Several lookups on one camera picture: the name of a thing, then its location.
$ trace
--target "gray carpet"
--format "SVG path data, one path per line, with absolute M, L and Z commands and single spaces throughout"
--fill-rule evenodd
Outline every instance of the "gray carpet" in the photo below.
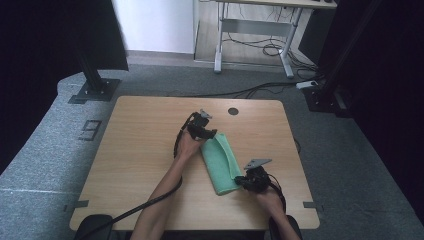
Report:
M 1 175 L 0 239 L 73 239 L 73 206 L 117 97 L 222 93 L 286 81 L 281 73 L 225 70 L 215 75 L 210 68 L 142 65 L 101 75 L 122 80 L 113 100 L 68 104 L 85 80 L 82 74 L 62 80 L 43 121 Z M 253 98 L 282 101 L 301 145 L 321 221 L 316 230 L 302 230 L 304 239 L 424 239 L 423 226 L 354 120 L 309 112 L 294 87 L 278 94 L 259 91 Z M 93 141 L 79 140 L 87 120 L 102 121 Z

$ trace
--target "green towel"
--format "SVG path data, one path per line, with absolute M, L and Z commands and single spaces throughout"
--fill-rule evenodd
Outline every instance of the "green towel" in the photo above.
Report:
M 225 134 L 217 133 L 202 146 L 206 168 L 217 195 L 221 196 L 239 189 L 234 178 L 242 176 Z

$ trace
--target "table top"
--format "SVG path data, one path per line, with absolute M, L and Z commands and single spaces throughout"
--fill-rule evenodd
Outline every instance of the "table top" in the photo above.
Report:
M 256 5 L 271 5 L 285 7 L 301 7 L 314 9 L 335 9 L 337 3 L 332 0 L 331 3 L 326 3 L 324 0 L 215 0 L 216 2 L 225 3 L 240 3 L 240 4 L 256 4 Z
M 253 158 L 270 158 L 265 170 L 274 175 L 287 200 L 287 214 L 302 229 L 319 226 L 306 177 L 284 107 L 275 100 L 120 97 L 80 195 L 87 207 L 76 208 L 70 227 L 78 229 L 91 214 L 120 214 L 146 202 L 173 161 L 176 135 L 192 112 L 213 116 L 207 129 L 225 133 L 240 169 Z M 239 113 L 230 115 L 228 109 Z M 245 190 L 217 196 L 201 153 L 183 174 L 167 230 L 264 230 L 268 217 Z M 132 230 L 135 213 L 114 224 Z

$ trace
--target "desk leg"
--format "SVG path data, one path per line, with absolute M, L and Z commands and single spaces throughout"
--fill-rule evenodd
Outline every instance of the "desk leg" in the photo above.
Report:
M 215 67 L 214 72 L 215 73 L 221 73 L 221 65 L 222 65 L 222 21 L 224 20 L 224 11 L 225 11 L 225 3 L 222 3 L 222 11 L 221 11 L 221 17 L 219 18 L 218 23 L 218 45 L 216 46 L 215 50 Z
M 281 61 L 283 62 L 283 67 L 284 67 L 284 70 L 286 71 L 287 78 L 294 78 L 293 71 L 290 66 L 290 62 L 287 59 L 287 53 L 289 52 L 290 45 L 293 41 L 293 37 L 296 32 L 297 25 L 299 23 L 300 15 L 302 14 L 302 10 L 303 8 L 296 9 L 294 22 L 292 22 L 289 35 L 287 36 L 286 46 L 284 46 L 284 50 L 280 50 L 280 58 L 281 58 Z

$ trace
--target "white wall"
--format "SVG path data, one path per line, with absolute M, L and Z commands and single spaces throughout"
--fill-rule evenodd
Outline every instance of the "white wall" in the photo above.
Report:
M 112 0 L 126 50 L 193 54 L 195 1 Z

